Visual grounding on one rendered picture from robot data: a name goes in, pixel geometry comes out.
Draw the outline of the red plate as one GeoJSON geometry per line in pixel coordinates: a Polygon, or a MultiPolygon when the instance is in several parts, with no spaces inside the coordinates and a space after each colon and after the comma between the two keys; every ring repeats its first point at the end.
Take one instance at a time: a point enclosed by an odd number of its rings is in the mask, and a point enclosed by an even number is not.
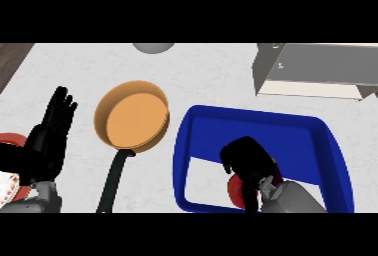
{"type": "MultiPolygon", "coordinates": [[[[7,143],[15,146],[22,147],[26,141],[26,137],[18,133],[0,133],[0,143],[7,143]]],[[[12,201],[25,199],[29,195],[31,188],[28,186],[21,186],[18,192],[13,196],[12,201]]]]}

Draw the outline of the blue tray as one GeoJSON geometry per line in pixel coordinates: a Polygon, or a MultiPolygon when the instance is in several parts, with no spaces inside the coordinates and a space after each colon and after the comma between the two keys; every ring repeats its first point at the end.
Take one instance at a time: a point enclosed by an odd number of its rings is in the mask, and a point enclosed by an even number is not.
{"type": "Polygon", "coordinates": [[[195,105],[182,120],[173,154],[173,187],[182,210],[236,213],[236,208],[186,200],[186,175],[193,158],[218,162],[220,149],[249,136],[278,161],[285,178],[319,187],[326,211],[351,213],[354,200],[347,166],[325,122],[309,116],[195,105]]]}

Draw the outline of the grey round bowl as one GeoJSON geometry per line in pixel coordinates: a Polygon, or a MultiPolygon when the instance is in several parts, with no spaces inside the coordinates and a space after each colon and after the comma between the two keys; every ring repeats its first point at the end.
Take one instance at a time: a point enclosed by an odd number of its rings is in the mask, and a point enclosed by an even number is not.
{"type": "Polygon", "coordinates": [[[173,43],[134,43],[134,48],[146,54],[159,54],[165,52],[173,46],[173,43]]]}

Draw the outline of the red fruit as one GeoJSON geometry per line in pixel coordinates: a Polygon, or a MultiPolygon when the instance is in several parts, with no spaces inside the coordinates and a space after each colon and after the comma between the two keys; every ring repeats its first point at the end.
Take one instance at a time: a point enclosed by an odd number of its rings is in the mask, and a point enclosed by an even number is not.
{"type": "Polygon", "coordinates": [[[242,198],[242,180],[239,179],[236,174],[232,175],[227,182],[227,194],[229,194],[229,199],[233,205],[238,208],[244,209],[245,203],[242,198]]]}

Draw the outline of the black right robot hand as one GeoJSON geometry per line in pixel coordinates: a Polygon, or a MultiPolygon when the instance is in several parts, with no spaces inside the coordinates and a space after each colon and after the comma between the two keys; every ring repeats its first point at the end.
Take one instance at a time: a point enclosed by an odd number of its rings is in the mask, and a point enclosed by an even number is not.
{"type": "Polygon", "coordinates": [[[258,142],[244,136],[232,141],[220,150],[220,160],[227,174],[236,174],[242,180],[244,210],[248,213],[258,211],[260,181],[272,176],[273,185],[283,182],[276,161],[258,142]]]}

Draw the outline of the dark wood panel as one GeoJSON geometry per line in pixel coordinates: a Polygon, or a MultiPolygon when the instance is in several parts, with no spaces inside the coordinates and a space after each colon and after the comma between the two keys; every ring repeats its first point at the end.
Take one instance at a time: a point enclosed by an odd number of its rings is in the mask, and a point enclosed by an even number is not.
{"type": "Polygon", "coordinates": [[[32,49],[32,43],[0,43],[0,93],[32,49]]]}

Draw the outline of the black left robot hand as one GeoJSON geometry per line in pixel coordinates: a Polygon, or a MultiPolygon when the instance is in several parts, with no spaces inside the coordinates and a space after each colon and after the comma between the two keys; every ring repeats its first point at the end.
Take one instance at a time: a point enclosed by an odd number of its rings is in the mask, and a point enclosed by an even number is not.
{"type": "Polygon", "coordinates": [[[0,143],[0,171],[19,175],[19,185],[53,181],[65,160],[66,140],[78,104],[59,86],[43,121],[31,130],[24,146],[0,143]]]}

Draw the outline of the white patterned object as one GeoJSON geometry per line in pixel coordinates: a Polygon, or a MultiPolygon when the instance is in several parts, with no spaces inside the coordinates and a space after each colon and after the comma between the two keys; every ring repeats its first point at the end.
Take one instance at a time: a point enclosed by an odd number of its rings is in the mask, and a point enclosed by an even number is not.
{"type": "Polygon", "coordinates": [[[19,175],[0,171],[0,209],[13,200],[19,190],[19,175]]]}

